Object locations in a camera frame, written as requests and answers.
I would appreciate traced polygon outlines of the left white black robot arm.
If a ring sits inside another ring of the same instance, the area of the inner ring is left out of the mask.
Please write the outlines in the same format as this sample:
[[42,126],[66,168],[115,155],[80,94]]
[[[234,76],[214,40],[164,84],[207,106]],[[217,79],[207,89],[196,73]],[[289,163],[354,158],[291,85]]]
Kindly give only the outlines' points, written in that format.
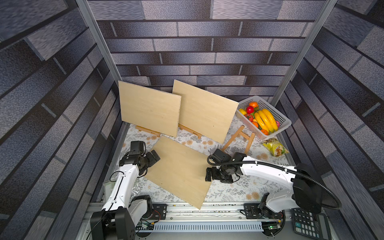
[[118,240],[134,240],[136,226],[142,219],[153,215],[151,197],[137,196],[131,200],[136,179],[147,174],[148,169],[160,160],[155,150],[146,152],[143,141],[131,142],[131,148],[119,161],[119,174],[110,197],[99,212],[90,219],[91,230],[87,239],[105,240],[112,231]]

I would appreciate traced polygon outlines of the wooden easel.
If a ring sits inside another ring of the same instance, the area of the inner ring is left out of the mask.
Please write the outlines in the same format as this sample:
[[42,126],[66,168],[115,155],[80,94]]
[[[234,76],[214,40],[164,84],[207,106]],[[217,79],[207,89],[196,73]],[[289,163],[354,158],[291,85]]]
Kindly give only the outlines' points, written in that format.
[[202,134],[200,134],[200,133],[198,133],[198,132],[196,132],[194,130],[191,130],[190,128],[187,128],[187,127],[185,127],[185,126],[183,126],[181,124],[179,124],[179,128],[181,130],[185,130],[185,131],[187,131],[189,133],[192,133],[193,135],[196,135],[198,137],[198,139],[201,139],[201,137],[202,137]]
[[135,126],[135,128],[137,130],[139,130],[140,132],[146,132],[146,133],[152,134],[152,135],[156,136],[157,138],[161,137],[161,133],[159,133],[157,131],[153,131],[153,130],[150,130],[150,129],[147,129],[147,128],[143,128],[143,127],[140,127],[140,126]]
[[233,142],[238,142],[240,140],[242,140],[243,142],[245,142],[246,146],[245,146],[245,150],[244,150],[244,154],[248,154],[250,149],[251,149],[251,146],[255,140],[255,137],[256,137],[256,134],[254,132],[252,132],[250,135],[247,134],[246,132],[244,132],[245,130],[245,126],[244,125],[241,125],[234,134],[231,135],[231,137],[229,138],[229,140],[224,144],[224,146],[221,148],[221,150],[223,152],[226,151],[226,149],[233,144]]

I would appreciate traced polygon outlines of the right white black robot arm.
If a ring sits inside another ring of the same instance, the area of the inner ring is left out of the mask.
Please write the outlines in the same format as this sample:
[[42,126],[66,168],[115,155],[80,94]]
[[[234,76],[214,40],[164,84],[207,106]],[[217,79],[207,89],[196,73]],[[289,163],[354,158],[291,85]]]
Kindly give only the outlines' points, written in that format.
[[259,177],[284,188],[274,194],[266,193],[259,203],[261,215],[271,219],[293,208],[314,214],[322,209],[340,210],[342,202],[324,183],[321,176],[306,164],[281,166],[255,159],[242,153],[228,155],[220,149],[209,155],[206,181],[235,183],[233,175]]

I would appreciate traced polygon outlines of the plywood board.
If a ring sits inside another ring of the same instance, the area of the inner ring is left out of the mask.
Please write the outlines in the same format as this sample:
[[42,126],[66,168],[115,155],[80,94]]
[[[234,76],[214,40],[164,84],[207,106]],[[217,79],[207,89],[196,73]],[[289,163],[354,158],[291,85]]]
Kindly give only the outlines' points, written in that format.
[[152,149],[161,159],[149,168],[146,178],[201,209],[211,186],[205,181],[208,156],[165,136]]
[[122,121],[176,137],[182,97],[119,81]]
[[224,143],[238,102],[178,80],[174,80],[173,94],[181,96],[180,125]]

